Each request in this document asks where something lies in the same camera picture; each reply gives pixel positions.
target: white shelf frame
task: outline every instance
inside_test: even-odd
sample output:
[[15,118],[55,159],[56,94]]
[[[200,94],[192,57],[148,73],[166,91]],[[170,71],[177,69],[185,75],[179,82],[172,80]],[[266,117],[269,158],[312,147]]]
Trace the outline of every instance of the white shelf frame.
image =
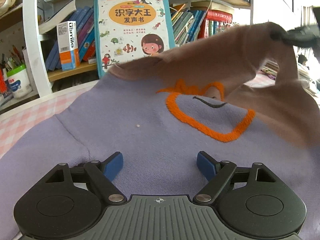
[[[45,2],[55,2],[57,0],[43,0]],[[213,2],[227,5],[233,8],[250,9],[250,24],[253,23],[253,0],[251,0],[250,7],[235,6],[221,0],[212,0]],[[41,41],[46,40],[47,35],[39,35],[38,21],[37,21],[37,4],[38,0],[23,0],[23,28],[25,34],[26,47],[29,61],[31,64],[32,74],[37,86],[40,97],[50,95],[52,93],[52,85],[49,82],[47,71],[44,65],[42,55]]]

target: white container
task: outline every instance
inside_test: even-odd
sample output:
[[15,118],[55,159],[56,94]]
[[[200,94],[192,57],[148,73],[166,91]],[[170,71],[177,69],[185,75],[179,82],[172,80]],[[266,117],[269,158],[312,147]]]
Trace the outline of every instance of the white container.
[[32,91],[26,65],[23,64],[11,71],[8,71],[7,77],[14,98],[24,97]]

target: wall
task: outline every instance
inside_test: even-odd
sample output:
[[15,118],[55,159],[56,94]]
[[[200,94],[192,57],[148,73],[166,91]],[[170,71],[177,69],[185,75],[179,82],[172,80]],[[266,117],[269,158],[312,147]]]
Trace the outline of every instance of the wall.
[[253,0],[253,23],[275,22],[285,30],[300,26],[301,11],[296,3],[292,12],[283,0]]

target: metal screw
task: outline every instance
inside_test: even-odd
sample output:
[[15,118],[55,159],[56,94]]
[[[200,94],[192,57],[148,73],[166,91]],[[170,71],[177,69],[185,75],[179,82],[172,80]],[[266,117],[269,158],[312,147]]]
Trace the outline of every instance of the metal screw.
[[120,194],[112,194],[109,196],[109,200],[112,202],[120,202],[120,201],[124,200],[124,196],[122,196]]
[[211,200],[211,196],[207,194],[199,194],[198,196],[196,196],[196,200],[200,202],[208,202]]

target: cartoon girl illustration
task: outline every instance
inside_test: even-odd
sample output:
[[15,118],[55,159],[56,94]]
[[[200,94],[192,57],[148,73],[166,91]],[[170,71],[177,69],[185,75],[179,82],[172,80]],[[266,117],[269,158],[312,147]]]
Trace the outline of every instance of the cartoon girl illustration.
[[143,53],[147,55],[155,55],[164,51],[163,41],[157,34],[143,36],[141,47]]
[[107,67],[110,62],[111,56],[107,53],[104,55],[104,58],[102,59],[102,62],[104,63],[104,66]]

